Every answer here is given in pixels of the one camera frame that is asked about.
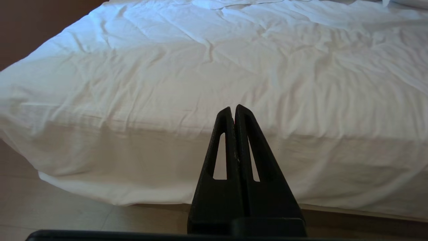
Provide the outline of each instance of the wrinkled sheet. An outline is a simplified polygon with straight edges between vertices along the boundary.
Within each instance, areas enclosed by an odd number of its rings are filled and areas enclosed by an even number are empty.
[[[0,73],[0,135],[69,192],[190,203],[217,112],[242,104],[298,202],[428,218],[427,19],[110,1]]]
[[[192,4],[205,9],[217,10],[229,6],[276,3],[280,1],[284,0],[192,0]]]

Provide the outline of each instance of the mattress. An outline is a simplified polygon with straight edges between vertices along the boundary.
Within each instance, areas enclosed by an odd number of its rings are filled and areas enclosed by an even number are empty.
[[[428,12],[226,3],[104,3],[0,73],[1,138],[69,192],[190,203],[242,104],[299,203],[428,218]]]

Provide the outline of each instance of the wall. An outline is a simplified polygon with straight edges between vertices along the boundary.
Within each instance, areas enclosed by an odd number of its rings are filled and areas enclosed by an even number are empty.
[[[107,0],[1,0],[0,70]]]

